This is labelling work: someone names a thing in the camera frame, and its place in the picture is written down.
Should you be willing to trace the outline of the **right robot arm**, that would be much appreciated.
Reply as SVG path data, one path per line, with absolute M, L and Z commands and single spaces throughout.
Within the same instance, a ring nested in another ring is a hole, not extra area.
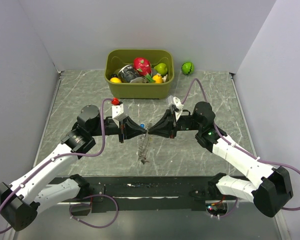
M 215 113 L 208 102 L 198 102 L 192 113 L 183 114 L 183 105 L 169 104 L 163 117 L 149 130 L 150 135 L 173 139 L 178 131 L 196 131 L 195 139 L 209 152 L 221 157 L 246 180 L 219 173 L 210 182 L 208 193 L 213 199 L 234 196 L 254 203 L 265 216 L 274 217 L 293 197 L 289 172 L 282 166 L 261 163 L 249 156 L 226 132 L 215 127 Z

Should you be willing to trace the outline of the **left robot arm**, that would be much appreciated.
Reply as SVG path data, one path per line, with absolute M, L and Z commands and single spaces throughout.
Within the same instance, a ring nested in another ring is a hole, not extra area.
M 112 106 L 111 111 L 110 117 L 104 117 L 102 107 L 83 107 L 72 130 L 50 155 L 12 183 L 0 183 L 0 216 L 9 223 L 10 228 L 16 231 L 25 229 L 40 210 L 52 201 L 61 202 L 62 196 L 77 201 L 88 197 L 89 188 L 79 177 L 70 179 L 47 196 L 41 191 L 62 169 L 81 157 L 89 157 L 88 151 L 96 144 L 96 136 L 102 137 L 101 148 L 104 149 L 106 136 L 117 135 L 119 142 L 123 143 L 147 132 L 129 117 L 123 103 Z

